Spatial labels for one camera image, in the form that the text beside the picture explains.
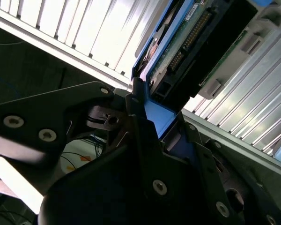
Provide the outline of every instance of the green circuit board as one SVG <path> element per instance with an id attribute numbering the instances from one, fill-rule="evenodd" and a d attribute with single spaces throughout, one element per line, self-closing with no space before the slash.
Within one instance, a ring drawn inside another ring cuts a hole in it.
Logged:
<path id="1" fill-rule="evenodd" d="M 198 20 L 202 19 L 206 8 L 210 5 L 207 0 L 203 5 L 194 4 L 186 15 L 184 21 L 181 23 L 175 36 L 169 43 L 168 47 L 160 57 L 155 68 L 151 73 L 151 79 L 160 75 L 169 65 L 175 65 L 178 62 L 181 53 L 179 49 L 185 45 L 191 32 L 194 32 L 198 26 Z"/>

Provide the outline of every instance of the sticker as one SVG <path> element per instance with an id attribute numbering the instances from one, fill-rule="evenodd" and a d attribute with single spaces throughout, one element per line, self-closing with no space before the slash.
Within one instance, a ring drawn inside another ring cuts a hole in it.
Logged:
<path id="1" fill-rule="evenodd" d="M 194 4 L 193 7 L 191 8 L 191 10 L 189 11 L 189 13 L 186 15 L 185 20 L 189 21 L 189 19 L 192 17 L 193 13 L 196 11 L 196 9 L 198 8 L 199 4 Z"/>
<path id="2" fill-rule="evenodd" d="M 84 157 L 80 156 L 80 160 L 82 162 L 90 162 L 90 161 L 92 161 L 92 159 L 89 156 L 84 156 Z"/>

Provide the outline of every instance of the mounting hole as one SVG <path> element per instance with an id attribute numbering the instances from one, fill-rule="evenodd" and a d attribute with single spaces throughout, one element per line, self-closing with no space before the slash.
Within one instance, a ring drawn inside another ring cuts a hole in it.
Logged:
<path id="1" fill-rule="evenodd" d="M 106 88 L 100 88 L 100 91 L 103 92 L 104 94 L 108 94 L 109 91 Z"/>
<path id="2" fill-rule="evenodd" d="M 207 170 L 208 170 L 208 172 L 210 172 L 210 173 L 214 173 L 214 170 L 211 169 L 211 168 L 207 168 Z"/>
<path id="3" fill-rule="evenodd" d="M 268 222 L 270 223 L 270 225 L 276 225 L 276 221 L 274 220 L 274 218 L 270 215 L 266 216 Z"/>
<path id="4" fill-rule="evenodd" d="M 117 124 L 118 123 L 118 117 L 111 117 L 109 120 L 108 120 L 108 123 L 110 124 L 110 125 L 115 125 L 115 124 Z"/>
<path id="5" fill-rule="evenodd" d="M 238 191 L 234 188 L 230 188 L 226 191 L 226 195 L 231 207 L 236 213 L 244 210 L 244 200 Z"/>
<path id="6" fill-rule="evenodd" d="M 229 215 L 230 215 L 229 209 L 227 208 L 227 206 L 224 203 L 217 202 L 215 205 L 216 205 L 217 210 L 223 217 L 226 217 L 226 218 L 229 217 Z"/>
<path id="7" fill-rule="evenodd" d="M 44 142 L 53 142 L 56 140 L 57 135 L 56 135 L 55 131 L 53 131 L 51 129 L 42 129 L 38 133 L 38 137 L 39 137 L 39 139 L 41 139 Z"/>
<path id="8" fill-rule="evenodd" d="M 165 195 L 167 193 L 167 191 L 168 191 L 167 186 L 161 180 L 154 180 L 153 181 L 153 189 L 159 195 Z"/>
<path id="9" fill-rule="evenodd" d="M 3 123 L 9 128 L 20 128 L 24 125 L 24 120 L 19 116 L 7 116 L 4 118 Z"/>

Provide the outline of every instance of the silver screw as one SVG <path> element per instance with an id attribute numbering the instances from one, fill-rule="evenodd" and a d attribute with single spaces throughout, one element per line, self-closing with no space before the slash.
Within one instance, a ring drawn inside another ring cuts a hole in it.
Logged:
<path id="1" fill-rule="evenodd" d="M 276 225 L 276 221 L 274 220 L 274 218 L 270 215 L 266 216 L 268 222 L 270 223 L 270 225 Z"/>
<path id="2" fill-rule="evenodd" d="M 191 130 L 196 130 L 196 128 L 195 128 L 192 124 L 189 125 L 189 128 L 190 128 Z"/>
<path id="3" fill-rule="evenodd" d="M 161 181 L 161 180 L 155 180 L 153 181 L 153 189 L 159 194 L 159 195 L 165 195 L 168 191 L 167 186 Z"/>
<path id="4" fill-rule="evenodd" d="M 215 146 L 216 146 L 218 149 L 221 148 L 221 145 L 220 145 L 218 142 L 215 142 L 214 144 L 215 144 Z"/>
<path id="5" fill-rule="evenodd" d="M 44 142 L 53 142 L 56 140 L 57 135 L 53 130 L 50 129 L 42 129 L 38 133 L 38 137 Z"/>
<path id="6" fill-rule="evenodd" d="M 229 209 L 227 208 L 227 206 L 224 203 L 217 202 L 215 205 L 216 205 L 217 210 L 221 213 L 221 215 L 223 217 L 226 217 L 226 218 L 229 217 L 229 215 L 230 215 Z"/>
<path id="7" fill-rule="evenodd" d="M 24 120 L 19 116 L 7 116 L 4 118 L 3 123 L 9 128 L 20 128 L 24 125 Z"/>
<path id="8" fill-rule="evenodd" d="M 102 91 L 104 94 L 108 94 L 109 91 L 106 88 L 100 88 L 100 91 Z"/>

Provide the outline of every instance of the circuit board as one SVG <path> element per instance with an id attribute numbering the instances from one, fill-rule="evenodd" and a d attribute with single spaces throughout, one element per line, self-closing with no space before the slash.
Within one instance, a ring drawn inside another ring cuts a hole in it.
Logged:
<path id="1" fill-rule="evenodd" d="M 211 5 L 211 0 L 207 0 L 204 4 L 194 4 L 181 23 L 175 36 L 169 43 L 163 55 L 153 69 L 150 80 L 155 80 L 168 66 L 172 70 L 179 64 L 179 59 L 182 58 L 181 48 L 190 47 L 196 35 L 200 32 L 201 27 L 208 19 L 206 9 Z"/>

